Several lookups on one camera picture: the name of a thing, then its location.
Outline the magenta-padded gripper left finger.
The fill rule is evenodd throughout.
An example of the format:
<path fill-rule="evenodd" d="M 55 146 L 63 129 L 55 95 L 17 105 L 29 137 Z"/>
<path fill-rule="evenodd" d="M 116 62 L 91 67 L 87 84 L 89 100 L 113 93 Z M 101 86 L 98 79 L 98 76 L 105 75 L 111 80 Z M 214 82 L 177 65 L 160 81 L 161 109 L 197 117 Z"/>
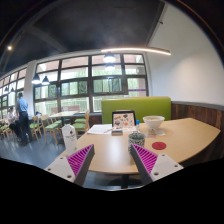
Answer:
<path fill-rule="evenodd" d="M 60 156 L 46 168 L 46 171 L 82 186 L 94 154 L 94 145 L 91 144 L 68 157 Z"/>

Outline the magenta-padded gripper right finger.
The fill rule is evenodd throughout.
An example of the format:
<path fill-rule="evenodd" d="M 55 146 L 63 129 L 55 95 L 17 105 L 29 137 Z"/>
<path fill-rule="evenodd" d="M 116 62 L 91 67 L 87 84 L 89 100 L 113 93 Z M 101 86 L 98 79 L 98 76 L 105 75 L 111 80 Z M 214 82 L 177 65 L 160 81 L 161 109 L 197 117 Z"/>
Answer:
<path fill-rule="evenodd" d="M 167 154 L 155 154 L 148 149 L 132 144 L 130 153 L 136 163 L 144 185 L 159 180 L 182 169 L 182 166 Z"/>

